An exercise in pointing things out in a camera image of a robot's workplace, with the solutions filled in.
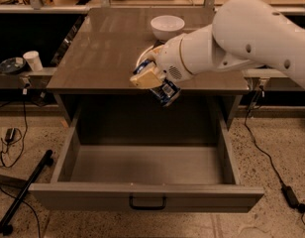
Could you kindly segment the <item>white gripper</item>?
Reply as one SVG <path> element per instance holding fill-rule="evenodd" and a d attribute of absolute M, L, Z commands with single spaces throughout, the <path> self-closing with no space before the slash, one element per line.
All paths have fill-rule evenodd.
<path fill-rule="evenodd" d="M 166 78 L 172 82 L 191 79 L 194 74 L 187 68 L 183 60 L 182 44 L 186 34 L 176 36 L 162 46 L 155 47 L 146 54 L 147 65 L 152 63 L 162 70 Z M 130 82 L 138 89 L 151 89 L 162 85 L 165 75 L 156 66 L 146 67 L 133 75 Z"/>

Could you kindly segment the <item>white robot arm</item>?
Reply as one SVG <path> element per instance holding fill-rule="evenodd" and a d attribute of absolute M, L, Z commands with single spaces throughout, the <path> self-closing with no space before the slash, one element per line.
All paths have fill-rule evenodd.
<path fill-rule="evenodd" d="M 277 69 L 305 89 L 305 29 L 260 0 L 230 0 L 210 25 L 148 51 L 130 82 L 152 89 L 254 64 Z"/>

